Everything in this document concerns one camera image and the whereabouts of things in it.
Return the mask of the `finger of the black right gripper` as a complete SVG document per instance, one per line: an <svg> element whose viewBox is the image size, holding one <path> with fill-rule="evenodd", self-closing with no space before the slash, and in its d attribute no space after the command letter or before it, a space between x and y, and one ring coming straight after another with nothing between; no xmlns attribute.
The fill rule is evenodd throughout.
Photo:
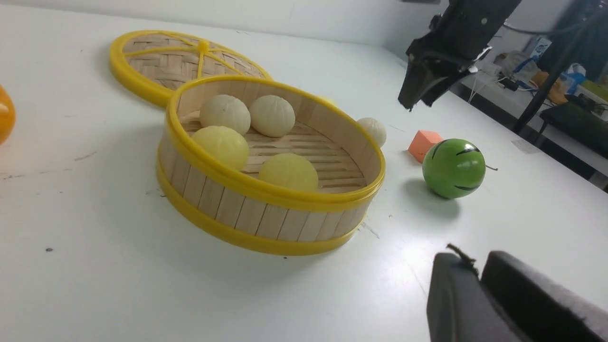
<svg viewBox="0 0 608 342"><path fill-rule="evenodd" d="M432 78L430 84L426 85L422 94L422 102L427 106L432 106L442 95L444 95L454 85L467 78L468 71L453 72L447 76L437 76Z"/></svg>
<svg viewBox="0 0 608 342"><path fill-rule="evenodd" d="M408 111L420 103L430 107L439 97L439 88L444 79L430 65L409 61L398 102Z"/></svg>

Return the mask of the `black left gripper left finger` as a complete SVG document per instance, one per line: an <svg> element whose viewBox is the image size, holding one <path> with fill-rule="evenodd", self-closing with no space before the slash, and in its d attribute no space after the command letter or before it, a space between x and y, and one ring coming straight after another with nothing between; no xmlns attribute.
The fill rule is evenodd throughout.
<svg viewBox="0 0 608 342"><path fill-rule="evenodd" d="M432 342L521 342L523 334L482 286L475 258L447 244L433 260L427 299Z"/></svg>

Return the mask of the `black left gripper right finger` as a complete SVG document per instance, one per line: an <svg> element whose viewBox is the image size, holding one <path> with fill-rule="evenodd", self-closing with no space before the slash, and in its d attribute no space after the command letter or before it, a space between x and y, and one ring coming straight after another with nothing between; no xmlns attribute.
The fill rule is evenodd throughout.
<svg viewBox="0 0 608 342"><path fill-rule="evenodd" d="M504 251L488 255L481 282L534 342L605 342L607 311Z"/></svg>

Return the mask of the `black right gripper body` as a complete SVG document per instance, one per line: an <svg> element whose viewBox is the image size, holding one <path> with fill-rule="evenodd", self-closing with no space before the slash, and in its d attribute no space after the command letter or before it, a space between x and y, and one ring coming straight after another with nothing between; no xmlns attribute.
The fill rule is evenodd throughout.
<svg viewBox="0 0 608 342"><path fill-rule="evenodd" d="M450 0L435 15L428 33L410 44L408 74L453 76L469 69L490 50L489 41L521 2Z"/></svg>

